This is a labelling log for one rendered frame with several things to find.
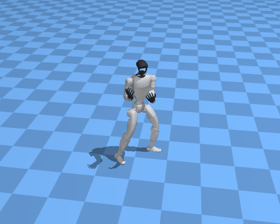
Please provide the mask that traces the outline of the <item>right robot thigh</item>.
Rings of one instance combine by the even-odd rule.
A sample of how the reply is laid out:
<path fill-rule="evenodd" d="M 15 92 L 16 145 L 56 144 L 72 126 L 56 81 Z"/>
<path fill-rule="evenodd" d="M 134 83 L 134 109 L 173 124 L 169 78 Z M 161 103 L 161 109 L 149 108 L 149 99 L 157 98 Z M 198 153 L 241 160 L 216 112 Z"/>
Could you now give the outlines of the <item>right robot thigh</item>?
<path fill-rule="evenodd" d="M 133 107 L 127 111 L 127 116 L 130 117 L 129 121 L 127 122 L 127 132 L 126 132 L 126 139 L 131 139 L 138 119 L 138 113 L 136 112 L 136 108 Z"/>

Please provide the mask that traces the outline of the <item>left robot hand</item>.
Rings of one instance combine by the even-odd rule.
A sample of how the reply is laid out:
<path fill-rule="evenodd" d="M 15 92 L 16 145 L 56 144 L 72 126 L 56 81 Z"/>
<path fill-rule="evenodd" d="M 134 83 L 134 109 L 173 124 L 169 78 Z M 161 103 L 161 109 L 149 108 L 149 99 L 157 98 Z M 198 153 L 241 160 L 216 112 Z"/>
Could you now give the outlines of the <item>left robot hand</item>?
<path fill-rule="evenodd" d="M 152 93 L 151 93 L 151 94 L 152 94 Z M 150 93 L 149 93 L 149 95 L 150 95 Z M 152 96 L 150 95 L 150 97 L 149 97 L 149 95 L 147 95 L 149 99 L 147 98 L 147 96 L 146 96 L 146 98 L 147 98 L 148 101 L 150 101 L 151 103 L 153 103 L 153 102 L 155 101 L 156 94 L 154 94 L 154 96 L 153 96 L 153 94 L 152 94 Z"/>

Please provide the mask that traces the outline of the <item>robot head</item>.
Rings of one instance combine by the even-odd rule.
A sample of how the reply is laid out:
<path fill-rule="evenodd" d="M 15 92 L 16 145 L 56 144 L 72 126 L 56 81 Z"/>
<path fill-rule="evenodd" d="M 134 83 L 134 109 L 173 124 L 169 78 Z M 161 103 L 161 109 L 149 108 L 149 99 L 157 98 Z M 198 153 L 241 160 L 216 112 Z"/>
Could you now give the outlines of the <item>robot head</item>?
<path fill-rule="evenodd" d="M 144 74 L 146 73 L 147 67 L 148 67 L 148 64 L 146 63 L 146 61 L 144 61 L 144 60 L 138 60 L 137 63 L 136 63 L 136 65 L 137 65 L 138 71 L 139 71 L 139 73 L 137 73 L 136 75 L 139 74 L 140 76 L 138 76 L 138 77 L 140 77 L 140 78 L 145 77 Z M 145 70 L 145 71 L 140 70 L 140 69 L 143 69 L 143 68 L 146 68 L 146 70 Z"/>

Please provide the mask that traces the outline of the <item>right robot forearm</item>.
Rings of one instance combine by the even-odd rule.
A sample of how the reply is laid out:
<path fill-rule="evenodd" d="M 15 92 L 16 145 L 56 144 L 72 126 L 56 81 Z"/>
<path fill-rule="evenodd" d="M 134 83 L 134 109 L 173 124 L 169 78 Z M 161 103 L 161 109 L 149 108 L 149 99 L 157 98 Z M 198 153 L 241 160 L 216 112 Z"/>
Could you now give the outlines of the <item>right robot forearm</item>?
<path fill-rule="evenodd" d="M 125 100 L 127 100 L 127 101 L 133 101 L 133 100 L 134 100 L 134 98 L 133 98 L 133 100 L 131 100 L 131 99 L 129 99 L 127 96 L 128 96 L 128 95 L 126 95 L 126 94 L 123 95 L 123 97 L 124 97 Z"/>

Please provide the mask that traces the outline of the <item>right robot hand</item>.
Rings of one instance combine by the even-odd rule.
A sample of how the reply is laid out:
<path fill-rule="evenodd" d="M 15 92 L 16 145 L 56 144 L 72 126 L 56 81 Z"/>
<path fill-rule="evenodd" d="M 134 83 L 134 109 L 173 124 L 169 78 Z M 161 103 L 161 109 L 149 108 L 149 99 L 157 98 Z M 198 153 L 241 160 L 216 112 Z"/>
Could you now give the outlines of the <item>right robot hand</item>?
<path fill-rule="evenodd" d="M 128 87 L 128 89 L 129 89 L 129 87 Z M 133 90 L 131 90 L 131 88 L 129 89 L 129 91 L 128 91 L 128 89 L 126 89 L 126 94 L 128 95 L 127 97 L 129 98 L 129 99 L 131 99 L 131 100 L 133 100 L 133 93 L 132 93 L 132 91 Z M 130 92 L 130 90 L 131 90 L 131 92 Z M 131 94 L 132 93 L 132 94 Z"/>

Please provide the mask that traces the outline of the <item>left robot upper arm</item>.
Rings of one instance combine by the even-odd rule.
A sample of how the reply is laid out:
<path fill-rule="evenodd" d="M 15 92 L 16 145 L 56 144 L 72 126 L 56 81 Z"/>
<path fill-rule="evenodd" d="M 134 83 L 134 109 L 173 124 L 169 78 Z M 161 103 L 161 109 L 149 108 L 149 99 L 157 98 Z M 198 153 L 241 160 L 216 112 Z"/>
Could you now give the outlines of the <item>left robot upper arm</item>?
<path fill-rule="evenodd" d="M 151 82 L 150 82 L 150 91 L 148 92 L 148 95 L 149 93 L 153 93 L 154 94 L 154 90 L 155 90 L 155 83 L 156 83 L 156 76 L 155 75 L 149 75 L 150 78 L 151 78 Z"/>

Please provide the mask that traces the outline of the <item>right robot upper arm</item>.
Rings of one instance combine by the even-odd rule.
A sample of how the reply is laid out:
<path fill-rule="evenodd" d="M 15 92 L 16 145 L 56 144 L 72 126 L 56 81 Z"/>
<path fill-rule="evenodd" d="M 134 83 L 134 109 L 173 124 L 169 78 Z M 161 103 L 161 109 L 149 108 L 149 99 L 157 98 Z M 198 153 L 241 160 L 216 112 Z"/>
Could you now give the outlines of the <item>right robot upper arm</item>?
<path fill-rule="evenodd" d="M 133 82 L 134 82 L 134 78 L 133 77 L 128 77 L 125 80 L 124 94 L 126 94 L 126 89 L 128 89 L 128 87 L 129 87 L 129 89 L 131 88 L 131 85 L 133 84 Z M 129 89 L 128 89 L 128 91 L 129 91 Z"/>

